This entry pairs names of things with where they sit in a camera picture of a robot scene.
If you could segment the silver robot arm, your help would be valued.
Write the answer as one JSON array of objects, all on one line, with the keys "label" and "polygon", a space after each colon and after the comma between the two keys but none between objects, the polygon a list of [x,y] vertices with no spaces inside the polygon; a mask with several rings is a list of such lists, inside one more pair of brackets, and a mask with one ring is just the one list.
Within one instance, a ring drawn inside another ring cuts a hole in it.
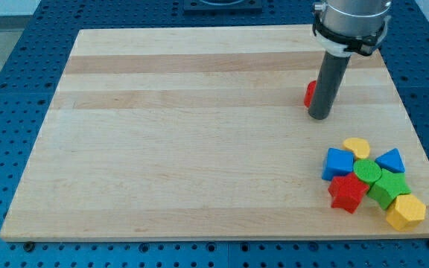
[{"label": "silver robot arm", "polygon": [[320,0],[312,4],[312,31],[334,57],[368,57],[387,36],[391,0]]}]

